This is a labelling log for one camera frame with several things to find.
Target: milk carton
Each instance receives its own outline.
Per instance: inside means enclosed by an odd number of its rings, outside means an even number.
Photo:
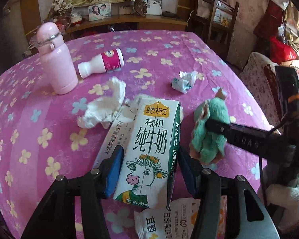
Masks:
[[[142,98],[113,198],[168,208],[179,147],[179,101]]]

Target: green plush toy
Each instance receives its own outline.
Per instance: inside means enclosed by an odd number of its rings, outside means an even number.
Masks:
[[[209,118],[230,123],[224,100],[222,89],[219,89],[215,98],[204,101],[194,112],[195,128],[189,145],[190,155],[199,159],[202,164],[216,164],[225,155],[224,148],[227,142],[225,136],[209,132],[205,127]]]

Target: screw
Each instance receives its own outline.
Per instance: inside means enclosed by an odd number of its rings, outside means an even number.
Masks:
[[[246,179],[242,175],[237,175],[237,180],[239,180],[240,182],[244,182]]]
[[[59,174],[56,178],[57,181],[62,181],[64,179],[64,175],[63,174]]]
[[[93,174],[93,175],[97,175],[99,173],[100,173],[100,170],[98,168],[94,168],[91,170],[91,174]]]
[[[203,169],[203,174],[211,174],[211,169],[209,169],[209,168],[204,168]]]

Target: bottle label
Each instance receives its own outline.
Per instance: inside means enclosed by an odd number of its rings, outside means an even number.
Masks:
[[[116,49],[102,53],[102,59],[106,71],[113,71],[121,67],[119,54]]]

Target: wooden chair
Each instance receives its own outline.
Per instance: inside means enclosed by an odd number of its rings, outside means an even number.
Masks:
[[[190,23],[188,25],[189,31],[195,32],[213,51],[215,51],[215,53],[220,58],[226,60],[229,51],[230,42],[231,42],[231,37],[234,31],[239,3],[236,2],[235,8],[230,7],[232,8],[231,11],[218,6],[217,5],[218,0],[203,0],[204,2],[207,2],[212,5],[212,10],[209,14],[209,18],[204,19],[196,15],[197,8],[198,8],[198,1],[199,0],[192,0],[192,6],[194,12],[192,14]],[[220,9],[232,16],[230,25],[228,27],[223,26],[217,22],[214,22],[216,9]],[[216,41],[213,39],[214,36],[217,36],[217,33],[221,35],[220,41]]]

